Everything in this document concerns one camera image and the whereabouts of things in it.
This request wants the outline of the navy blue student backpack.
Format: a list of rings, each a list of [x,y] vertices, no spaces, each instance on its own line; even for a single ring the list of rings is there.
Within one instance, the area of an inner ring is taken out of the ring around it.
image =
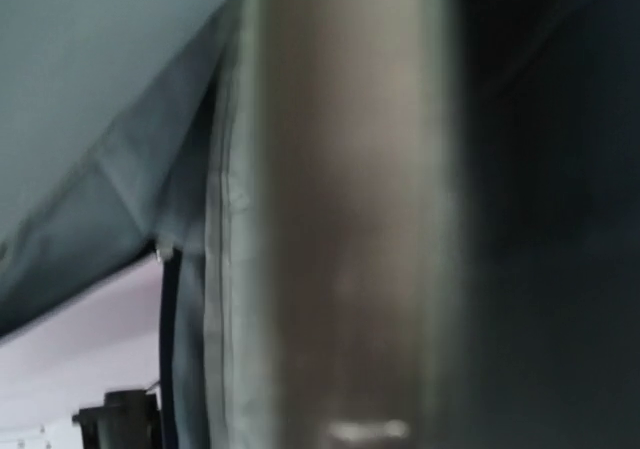
[[[1,0],[1,336],[154,256],[85,448],[635,448],[639,0]]]

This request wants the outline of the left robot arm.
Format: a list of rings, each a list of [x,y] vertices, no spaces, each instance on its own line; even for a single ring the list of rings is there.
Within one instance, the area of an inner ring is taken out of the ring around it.
[[[84,449],[161,449],[162,429],[156,395],[143,389],[107,392],[101,406],[72,416]]]

